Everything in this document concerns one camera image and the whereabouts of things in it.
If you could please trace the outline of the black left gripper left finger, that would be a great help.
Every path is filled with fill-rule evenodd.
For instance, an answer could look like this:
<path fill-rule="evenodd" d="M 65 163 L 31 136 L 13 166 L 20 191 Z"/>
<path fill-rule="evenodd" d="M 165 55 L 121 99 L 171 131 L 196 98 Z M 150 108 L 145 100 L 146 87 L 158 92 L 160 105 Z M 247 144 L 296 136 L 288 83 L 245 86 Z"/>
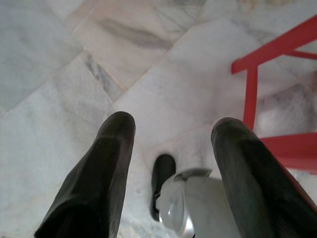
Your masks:
<path fill-rule="evenodd" d="M 34 236 L 115 238 L 135 137 L 127 112 L 110 115 L 83 158 L 66 176 Z"/>

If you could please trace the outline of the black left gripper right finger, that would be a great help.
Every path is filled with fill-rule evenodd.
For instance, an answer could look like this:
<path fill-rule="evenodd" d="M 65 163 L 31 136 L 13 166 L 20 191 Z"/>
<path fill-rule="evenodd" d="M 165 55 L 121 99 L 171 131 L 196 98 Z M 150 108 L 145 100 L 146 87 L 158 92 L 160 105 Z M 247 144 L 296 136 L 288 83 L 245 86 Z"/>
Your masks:
<path fill-rule="evenodd" d="M 211 144 L 241 237 L 316 237 L 316 205 L 252 130 L 222 118 Z"/>

